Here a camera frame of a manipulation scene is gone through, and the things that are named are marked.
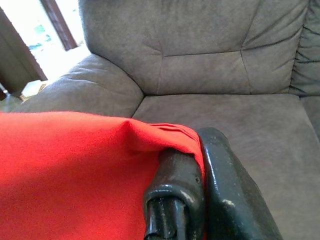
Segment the red cloth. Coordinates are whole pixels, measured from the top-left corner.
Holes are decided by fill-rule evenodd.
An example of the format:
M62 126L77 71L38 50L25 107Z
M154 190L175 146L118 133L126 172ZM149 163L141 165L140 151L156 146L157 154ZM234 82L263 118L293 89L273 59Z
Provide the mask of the red cloth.
M167 147L195 155L182 125L76 112L0 113L0 239L141 240L143 193Z

